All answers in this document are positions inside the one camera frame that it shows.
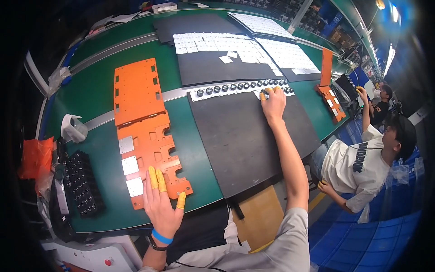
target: black watch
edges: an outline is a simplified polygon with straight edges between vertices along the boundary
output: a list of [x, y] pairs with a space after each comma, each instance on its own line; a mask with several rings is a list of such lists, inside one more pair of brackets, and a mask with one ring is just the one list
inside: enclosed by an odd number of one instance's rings
[[157, 251], [165, 251], [167, 249], [167, 247], [169, 246], [165, 246], [164, 248], [158, 247], [156, 246], [156, 242], [154, 242], [153, 237], [151, 236], [151, 232], [145, 236], [145, 239], [148, 241], [148, 243], [150, 244], [150, 246]]

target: worker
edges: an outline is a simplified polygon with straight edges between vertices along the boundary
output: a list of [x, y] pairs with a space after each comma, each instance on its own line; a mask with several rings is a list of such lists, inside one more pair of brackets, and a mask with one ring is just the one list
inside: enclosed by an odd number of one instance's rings
[[370, 110], [370, 123], [375, 126], [382, 123], [382, 121], [387, 117], [388, 114], [388, 103], [393, 97], [393, 90], [387, 84], [382, 84], [380, 86], [379, 97], [381, 101], [374, 103], [373, 101], [368, 102]]
[[384, 84], [387, 85], [388, 83], [385, 80], [382, 80], [373, 87], [373, 98], [371, 99], [372, 104], [381, 102], [381, 87]]
[[[308, 178], [282, 119], [286, 96], [278, 87], [265, 90], [270, 96], [266, 100], [264, 95], [260, 94], [261, 105], [278, 146], [287, 192], [284, 219], [275, 240], [270, 246], [256, 253], [247, 254], [248, 250], [239, 243], [229, 243], [185, 253], [176, 262], [167, 265], [165, 250], [180, 227], [185, 194], [180, 194], [174, 210], [167, 196], [161, 171], [154, 171], [154, 168], [150, 167], [144, 181], [144, 208], [154, 230], [148, 237], [151, 245], [145, 253], [140, 272], [164, 269], [170, 272], [309, 271]], [[232, 240], [237, 241], [237, 232], [234, 232], [233, 236]]]
[[[379, 193], [394, 160], [408, 159], [417, 143], [414, 125], [397, 114], [382, 135], [370, 124], [366, 90], [357, 87], [364, 102], [362, 140], [348, 146], [336, 139], [327, 141], [311, 154], [312, 173], [321, 181], [318, 188], [329, 195], [343, 210], [360, 212]], [[346, 200], [337, 192], [355, 194]]]

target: ceiling light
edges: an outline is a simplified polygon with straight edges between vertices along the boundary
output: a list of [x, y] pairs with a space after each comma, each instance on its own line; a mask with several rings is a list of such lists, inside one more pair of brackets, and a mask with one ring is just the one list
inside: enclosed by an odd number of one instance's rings
[[393, 20], [395, 23], [397, 23], [398, 19], [399, 19], [399, 12], [397, 12], [396, 6], [393, 5]]

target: black cap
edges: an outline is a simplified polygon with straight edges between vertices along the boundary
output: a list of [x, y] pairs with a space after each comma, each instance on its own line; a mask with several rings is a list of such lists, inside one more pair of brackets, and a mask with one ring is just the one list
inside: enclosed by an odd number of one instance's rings
[[403, 158], [406, 161], [414, 152], [417, 144], [417, 132], [414, 125], [402, 114], [395, 114], [389, 124], [396, 130], [396, 140], [401, 147], [396, 159]]

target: white t-shirt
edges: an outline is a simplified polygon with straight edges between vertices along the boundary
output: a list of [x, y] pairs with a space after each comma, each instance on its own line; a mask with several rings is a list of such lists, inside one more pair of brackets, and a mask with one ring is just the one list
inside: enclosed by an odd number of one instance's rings
[[381, 156], [382, 134], [369, 125], [362, 140], [351, 146], [335, 140], [326, 153], [321, 172], [322, 178], [336, 191], [355, 194], [346, 202], [355, 213], [379, 193], [390, 171]]

